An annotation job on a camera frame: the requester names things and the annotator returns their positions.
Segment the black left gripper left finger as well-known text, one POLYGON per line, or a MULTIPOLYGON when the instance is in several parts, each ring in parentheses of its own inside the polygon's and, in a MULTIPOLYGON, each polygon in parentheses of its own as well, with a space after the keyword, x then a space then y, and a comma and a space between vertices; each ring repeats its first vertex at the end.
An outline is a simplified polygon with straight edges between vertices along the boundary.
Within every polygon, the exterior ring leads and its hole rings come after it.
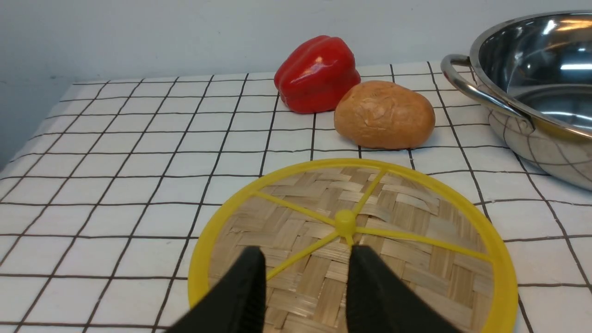
POLYGON ((167 333, 262 333, 265 268, 260 248, 246 247, 218 283, 167 333))

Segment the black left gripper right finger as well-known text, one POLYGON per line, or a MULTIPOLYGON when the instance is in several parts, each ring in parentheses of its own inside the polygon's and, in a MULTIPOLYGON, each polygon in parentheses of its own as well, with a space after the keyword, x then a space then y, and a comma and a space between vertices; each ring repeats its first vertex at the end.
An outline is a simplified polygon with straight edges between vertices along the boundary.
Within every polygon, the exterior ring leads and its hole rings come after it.
POLYGON ((349 333, 458 333, 368 245, 353 245, 346 288, 349 333))

